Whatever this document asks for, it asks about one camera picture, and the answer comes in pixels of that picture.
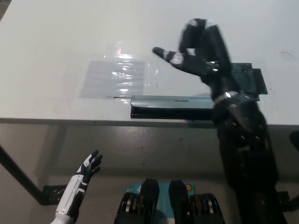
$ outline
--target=white robotic arm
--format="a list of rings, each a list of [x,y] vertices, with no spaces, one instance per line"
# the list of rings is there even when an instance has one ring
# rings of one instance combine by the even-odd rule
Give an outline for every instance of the white robotic arm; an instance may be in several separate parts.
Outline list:
[[[98,150],[90,154],[71,177],[56,209],[55,219],[51,224],[74,224],[79,215],[79,208],[85,196],[91,177],[100,170],[102,155]]]

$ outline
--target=table surface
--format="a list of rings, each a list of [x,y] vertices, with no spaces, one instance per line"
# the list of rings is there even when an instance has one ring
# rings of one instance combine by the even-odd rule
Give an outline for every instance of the table surface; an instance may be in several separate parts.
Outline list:
[[[131,119],[130,100],[113,98],[120,94],[115,85],[124,82],[112,82],[110,74],[106,86],[98,80],[100,93],[84,91],[92,88],[86,79],[93,62],[99,73],[133,62],[130,69],[144,70],[125,91],[208,95],[198,77],[151,53],[155,46],[176,50],[184,25],[208,18],[219,24],[232,62],[262,70],[268,95],[261,95],[259,105],[268,123],[299,125],[298,8],[297,0],[13,0],[0,22],[0,121],[192,125]]]

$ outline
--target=robotic hand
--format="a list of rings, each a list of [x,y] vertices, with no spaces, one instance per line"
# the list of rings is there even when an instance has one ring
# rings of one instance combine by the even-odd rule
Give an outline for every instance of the robotic hand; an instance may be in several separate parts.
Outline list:
[[[55,219],[51,224],[73,224],[79,215],[79,208],[91,177],[100,170],[102,155],[98,150],[90,154],[68,183],[56,209]]]
[[[153,53],[176,69],[199,76],[210,87],[226,180],[236,193],[243,224],[285,224],[266,120],[257,102],[234,80],[218,26],[208,20],[190,20],[179,52],[155,47]]]

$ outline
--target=table leg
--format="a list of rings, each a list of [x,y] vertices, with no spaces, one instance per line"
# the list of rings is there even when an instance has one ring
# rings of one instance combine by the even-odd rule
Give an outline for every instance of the table leg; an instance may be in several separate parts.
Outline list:
[[[0,163],[40,205],[49,204],[49,198],[26,176],[1,146]]]

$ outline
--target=black robotic arm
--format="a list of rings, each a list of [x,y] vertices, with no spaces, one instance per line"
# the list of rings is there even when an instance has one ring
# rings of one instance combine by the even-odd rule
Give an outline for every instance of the black robotic arm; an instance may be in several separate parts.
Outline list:
[[[197,75],[211,90],[213,123],[226,180],[235,191],[243,224],[285,224],[275,189],[279,175],[265,117],[231,74],[228,51],[217,25],[193,19],[179,52],[153,53],[181,71]]]

